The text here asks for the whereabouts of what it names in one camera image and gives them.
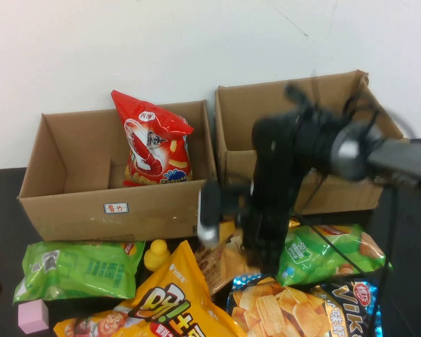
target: black table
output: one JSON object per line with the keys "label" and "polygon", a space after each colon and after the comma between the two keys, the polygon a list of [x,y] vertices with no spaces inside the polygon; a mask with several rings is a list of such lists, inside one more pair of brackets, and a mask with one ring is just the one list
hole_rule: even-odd
{"label": "black table", "polygon": [[[16,196],[20,191],[24,168],[0,170],[0,336],[24,336],[17,325],[17,306],[12,305],[15,287],[23,277],[21,262],[28,244],[41,238],[28,221]],[[392,263],[394,271],[386,286],[383,300],[385,336],[421,336],[421,198],[399,193],[399,223],[396,233]],[[352,212],[337,215],[313,216],[313,223],[364,225],[376,242],[384,248],[388,231],[389,195],[383,194],[380,205],[371,215],[369,212]],[[171,250],[181,239],[169,241]],[[189,239],[192,248],[198,242]],[[138,284],[147,273],[140,268]],[[216,301],[225,302],[223,291]],[[108,310],[120,300],[92,298],[57,300],[46,302],[50,312],[50,326],[70,317],[81,317]],[[50,331],[33,336],[54,336]]]}

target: chips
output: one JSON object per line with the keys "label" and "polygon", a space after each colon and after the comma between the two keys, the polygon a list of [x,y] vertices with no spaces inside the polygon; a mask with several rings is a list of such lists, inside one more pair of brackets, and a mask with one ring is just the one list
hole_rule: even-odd
{"label": "chips", "polygon": [[91,296],[132,298],[144,242],[39,242],[30,244],[24,279],[14,302]]}
{"label": "chips", "polygon": [[230,283],[238,275],[259,273],[260,270],[248,267],[246,259],[241,253],[242,231],[236,230],[215,249],[200,249],[195,253],[211,295]]}
{"label": "chips", "polygon": [[131,148],[124,185],[177,183],[192,179],[186,120],[149,102],[112,91]]}
{"label": "chips", "polygon": [[370,327],[376,286],[362,279],[339,279],[315,286],[310,292],[325,301],[332,336],[338,332],[339,336],[366,337],[368,329],[375,330],[372,336],[382,336],[380,308],[374,327]]}
{"label": "chips", "polygon": [[271,277],[251,281],[229,295],[228,313],[248,336],[320,337],[329,332],[325,301]]}
{"label": "chips", "polygon": [[[341,252],[364,272],[385,264],[385,255],[359,225],[316,226]],[[357,271],[310,227],[291,228],[281,254],[277,279],[283,286],[321,282],[335,275]]]}
{"label": "chips", "polygon": [[[234,313],[242,320],[243,313]],[[58,336],[239,336],[246,333],[211,302],[187,241],[127,300],[85,319],[56,324]]]}
{"label": "chips", "polygon": [[[271,277],[251,276],[240,290],[230,293],[227,311],[253,337],[366,336],[377,292],[374,286],[343,279],[310,292],[281,287]],[[380,312],[378,318],[375,330],[381,336]]]}

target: green snack bag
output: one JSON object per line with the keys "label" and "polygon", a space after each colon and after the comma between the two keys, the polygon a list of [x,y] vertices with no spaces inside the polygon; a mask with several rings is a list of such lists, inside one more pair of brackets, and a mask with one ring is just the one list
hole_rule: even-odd
{"label": "green snack bag", "polygon": [[[315,227],[364,272],[385,264],[385,255],[360,225]],[[278,281],[282,286],[320,282],[335,275],[358,274],[308,226],[291,228],[279,263]]]}
{"label": "green snack bag", "polygon": [[24,278],[14,293],[22,300],[109,296],[133,298],[144,242],[39,242],[27,247]]}

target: yellow rubber duck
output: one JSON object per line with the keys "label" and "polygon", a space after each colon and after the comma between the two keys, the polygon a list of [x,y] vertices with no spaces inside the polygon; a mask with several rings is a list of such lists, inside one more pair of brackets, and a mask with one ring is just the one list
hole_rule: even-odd
{"label": "yellow rubber duck", "polygon": [[145,252],[143,263],[148,270],[156,271],[170,257],[170,251],[167,249],[165,240],[154,240]]}

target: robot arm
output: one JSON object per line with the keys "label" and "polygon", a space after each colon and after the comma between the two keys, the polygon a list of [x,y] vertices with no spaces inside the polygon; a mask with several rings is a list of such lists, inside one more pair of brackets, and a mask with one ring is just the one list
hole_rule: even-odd
{"label": "robot arm", "polygon": [[374,125],[351,121],[311,104],[296,86],[286,87],[296,109],[259,120],[253,127],[257,161],[251,186],[201,190],[198,236],[218,243],[223,215],[243,229],[248,263],[276,273],[302,180],[310,169],[350,181],[381,177],[421,188],[421,144],[384,138]]}

